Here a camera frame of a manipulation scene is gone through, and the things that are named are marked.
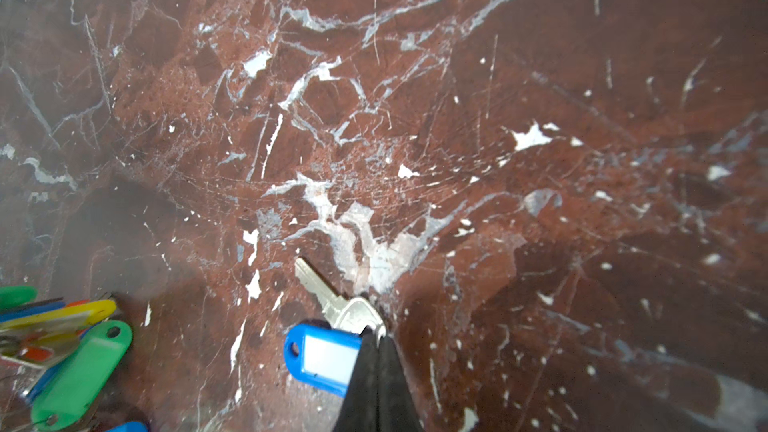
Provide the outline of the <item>green key tag lower right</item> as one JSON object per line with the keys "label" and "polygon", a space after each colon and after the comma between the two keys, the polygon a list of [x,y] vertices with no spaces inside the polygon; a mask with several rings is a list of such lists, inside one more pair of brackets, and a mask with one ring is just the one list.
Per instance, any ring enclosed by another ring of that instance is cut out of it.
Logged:
{"label": "green key tag lower right", "polygon": [[109,320],[92,327],[62,364],[31,408],[39,431],[62,431],[91,410],[133,341],[131,327]]}

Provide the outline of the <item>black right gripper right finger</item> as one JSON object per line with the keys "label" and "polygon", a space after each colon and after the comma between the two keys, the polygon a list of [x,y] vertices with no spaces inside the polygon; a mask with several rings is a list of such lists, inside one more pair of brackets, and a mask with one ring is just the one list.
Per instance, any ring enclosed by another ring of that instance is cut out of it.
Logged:
{"label": "black right gripper right finger", "polygon": [[396,345],[390,337],[383,337],[378,343],[377,366],[377,430],[422,431]]}

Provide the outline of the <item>yellow key tag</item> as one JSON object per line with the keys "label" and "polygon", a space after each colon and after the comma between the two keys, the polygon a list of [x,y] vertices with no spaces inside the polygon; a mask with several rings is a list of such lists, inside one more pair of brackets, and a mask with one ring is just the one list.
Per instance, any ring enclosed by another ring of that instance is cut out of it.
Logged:
{"label": "yellow key tag", "polygon": [[116,310],[117,304],[111,299],[87,302],[2,322],[1,333],[22,329],[35,330],[40,327],[54,330],[59,326],[80,330],[102,322]]}

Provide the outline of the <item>silver key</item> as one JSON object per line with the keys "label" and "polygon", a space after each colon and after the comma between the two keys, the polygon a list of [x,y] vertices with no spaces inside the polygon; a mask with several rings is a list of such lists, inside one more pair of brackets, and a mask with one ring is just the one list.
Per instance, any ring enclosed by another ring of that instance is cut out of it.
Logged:
{"label": "silver key", "polygon": [[319,302],[323,316],[333,329],[362,335],[369,331],[377,337],[387,334],[384,319],[365,297],[345,298],[304,259],[295,260],[294,272],[304,288]]}

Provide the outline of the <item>steel key ring disc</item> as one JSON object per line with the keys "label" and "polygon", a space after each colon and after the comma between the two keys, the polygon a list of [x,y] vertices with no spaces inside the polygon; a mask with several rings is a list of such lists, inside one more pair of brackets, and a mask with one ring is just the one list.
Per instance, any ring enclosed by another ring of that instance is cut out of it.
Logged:
{"label": "steel key ring disc", "polygon": [[[117,304],[111,295],[97,300],[75,302],[68,302],[61,297],[41,300],[37,296],[36,289],[31,286],[4,287],[1,290],[1,323],[63,307],[106,299],[111,299]],[[116,312],[102,322],[109,320],[125,322],[121,318],[118,304]],[[22,329],[1,333],[2,430],[39,431],[30,418],[33,402],[62,367],[63,362],[75,352],[83,336],[92,327],[102,322],[80,330],[59,326],[54,330],[40,327],[35,330]],[[109,385],[113,375],[124,362],[129,349],[88,414],[80,422],[62,431],[147,430],[148,427],[143,420],[127,420],[115,407],[102,404],[109,394]]]}

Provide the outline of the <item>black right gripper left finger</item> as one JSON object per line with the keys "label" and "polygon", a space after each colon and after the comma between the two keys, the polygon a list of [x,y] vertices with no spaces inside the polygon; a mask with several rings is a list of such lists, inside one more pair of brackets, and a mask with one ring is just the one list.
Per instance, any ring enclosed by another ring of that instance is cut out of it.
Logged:
{"label": "black right gripper left finger", "polygon": [[348,390],[334,432],[377,430],[378,347],[377,337],[366,333],[355,362]]}

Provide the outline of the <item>blue key tag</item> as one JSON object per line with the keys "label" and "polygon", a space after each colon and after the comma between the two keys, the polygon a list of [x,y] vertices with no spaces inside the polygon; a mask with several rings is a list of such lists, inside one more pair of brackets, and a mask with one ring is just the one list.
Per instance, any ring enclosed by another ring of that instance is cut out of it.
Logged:
{"label": "blue key tag", "polygon": [[286,334],[284,362],[294,379],[344,398],[361,344],[359,335],[298,324]]}

